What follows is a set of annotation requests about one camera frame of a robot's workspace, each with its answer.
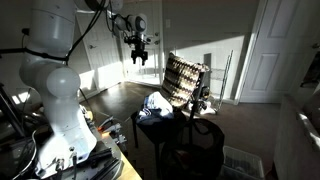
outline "white door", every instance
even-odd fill
[[[319,7],[319,0],[268,1],[241,102],[280,102],[297,91],[320,40]]]
[[[159,85],[163,77],[163,60],[160,54],[160,44],[162,32],[161,28],[161,1],[124,1],[121,14],[138,15],[143,13],[147,16],[147,37],[151,39],[151,43],[145,46],[148,52],[148,60],[142,66],[142,60],[137,58],[136,64],[133,64],[131,58],[131,50],[127,44],[121,43],[124,58],[124,68],[127,73],[127,79],[136,82]]]
[[[94,14],[78,13],[77,20],[83,34]],[[98,91],[103,91],[124,78],[123,64],[117,49],[116,37],[109,31],[102,13],[83,39]]]

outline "chair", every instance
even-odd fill
[[[161,122],[145,125],[136,122],[138,112],[134,112],[131,115],[135,147],[138,148],[139,146],[137,126],[154,144],[158,177],[160,176],[159,145],[166,142],[170,137],[175,136],[179,132],[179,129],[187,122],[187,117],[182,113],[182,108],[186,106],[192,95],[194,96],[193,99],[195,102],[193,103],[194,105],[189,120],[193,119],[197,108],[196,102],[200,96],[201,88],[203,86],[202,81],[206,71],[208,71],[206,65],[192,63],[170,53],[166,65],[164,81],[159,92],[172,105],[174,109],[174,119],[168,120],[164,118]]]

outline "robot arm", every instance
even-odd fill
[[[74,0],[78,12],[94,12],[99,9],[97,0]],[[142,59],[142,65],[148,59],[148,52],[145,51],[145,45],[150,42],[146,37],[147,32],[147,17],[144,14],[128,15],[123,17],[120,11],[123,7],[123,0],[109,0],[105,5],[106,21],[109,30],[113,35],[120,38],[121,33],[124,35],[124,42],[130,47],[134,47],[131,51],[133,63],[136,63],[136,58]]]
[[[83,12],[94,12],[97,8],[101,10],[104,2],[105,0],[102,3],[97,0],[33,0],[30,36],[26,47],[29,51],[26,51],[21,64],[20,78],[40,94],[44,114],[53,131],[37,155],[35,173],[41,179],[50,177],[58,170],[72,167],[75,165],[73,163],[86,161],[96,146],[97,139],[86,124],[77,98],[80,77],[59,59],[68,57],[74,49],[72,43],[76,6],[83,7]],[[107,19],[114,27],[111,29],[112,33],[130,32],[131,35],[124,40],[135,46],[131,57],[133,60],[141,57],[145,61],[146,17],[138,15],[123,18],[117,14],[121,7],[122,0],[110,0],[103,7]],[[72,161],[73,154],[76,154],[76,161]]]

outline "dark floor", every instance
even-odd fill
[[[128,139],[128,160],[146,180],[157,179],[154,146],[138,130],[139,148],[134,147],[129,117],[139,109],[146,95],[157,90],[158,88],[125,82],[89,99],[96,125],[106,119],[106,115],[113,115],[121,123],[122,133]],[[272,167],[279,112],[279,104],[223,104],[218,115],[203,117],[222,129],[225,145],[261,157],[267,173]]]

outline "white wall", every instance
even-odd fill
[[[211,55],[212,68],[225,68],[234,50],[225,99],[233,99],[242,70],[258,0],[175,0],[163,1],[165,55],[174,52],[203,63]],[[220,92],[221,82],[210,81]]]
[[[0,1],[0,49],[21,48],[22,28],[30,27],[31,17],[31,0],[3,0]],[[75,28],[75,39],[80,36],[78,25]],[[24,58],[22,53],[3,54],[0,59],[0,82],[12,96],[18,96],[28,91],[26,86],[19,77],[20,64]],[[80,43],[77,49],[70,57],[69,66],[80,75],[90,71],[87,55],[84,50],[83,43]],[[90,88],[84,88],[85,94],[95,91],[94,83]],[[41,101],[39,95],[32,91],[30,103]]]

